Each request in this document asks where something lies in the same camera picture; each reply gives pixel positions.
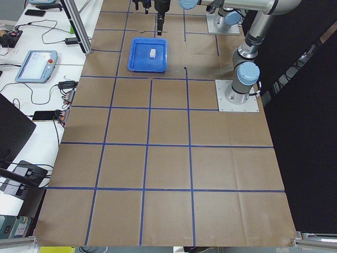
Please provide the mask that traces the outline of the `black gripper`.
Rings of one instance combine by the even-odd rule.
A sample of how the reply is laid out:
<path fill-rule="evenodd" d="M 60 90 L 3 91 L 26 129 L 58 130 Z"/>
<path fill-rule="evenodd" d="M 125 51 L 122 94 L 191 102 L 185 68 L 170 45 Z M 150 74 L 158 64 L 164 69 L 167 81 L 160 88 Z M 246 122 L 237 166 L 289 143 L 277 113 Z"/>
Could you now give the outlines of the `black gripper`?
<path fill-rule="evenodd" d="M 165 13 L 170 10 L 170 0 L 154 0 L 154 8 L 157 14 L 157 35 L 161 36 L 165 21 Z"/>

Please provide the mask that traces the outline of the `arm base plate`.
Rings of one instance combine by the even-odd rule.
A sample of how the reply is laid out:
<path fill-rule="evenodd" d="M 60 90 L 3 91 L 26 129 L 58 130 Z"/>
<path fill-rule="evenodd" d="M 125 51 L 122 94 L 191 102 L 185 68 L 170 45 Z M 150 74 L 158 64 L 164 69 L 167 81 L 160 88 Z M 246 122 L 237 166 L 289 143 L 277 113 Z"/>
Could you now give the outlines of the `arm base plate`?
<path fill-rule="evenodd" d="M 207 14 L 207 29 L 209 34 L 239 35 L 238 23 L 241 16 L 237 12 L 230 12 L 221 16 L 219 14 Z"/>
<path fill-rule="evenodd" d="M 215 80 L 219 112 L 259 113 L 254 88 L 248 94 L 238 94 L 232 89 L 232 80 Z"/>

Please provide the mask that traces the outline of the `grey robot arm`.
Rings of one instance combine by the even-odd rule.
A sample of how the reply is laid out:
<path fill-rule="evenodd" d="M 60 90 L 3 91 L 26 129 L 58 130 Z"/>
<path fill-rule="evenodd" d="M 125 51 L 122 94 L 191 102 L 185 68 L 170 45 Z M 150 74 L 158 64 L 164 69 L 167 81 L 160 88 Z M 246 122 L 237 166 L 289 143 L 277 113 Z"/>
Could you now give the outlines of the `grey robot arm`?
<path fill-rule="evenodd" d="M 294 10 L 300 1 L 179 1 L 183 9 L 205 5 L 208 11 L 216 8 L 247 9 L 257 11 L 257 15 L 245 36 L 245 41 L 233 53 L 234 76 L 232 84 L 225 90 L 226 99 L 236 105 L 245 103 L 254 84 L 260 84 L 260 69 L 254 63 L 268 29 L 275 16 Z"/>
<path fill-rule="evenodd" d="M 241 12 L 225 7 L 224 1 L 211 1 L 206 7 L 206 21 L 209 34 L 239 35 Z"/>

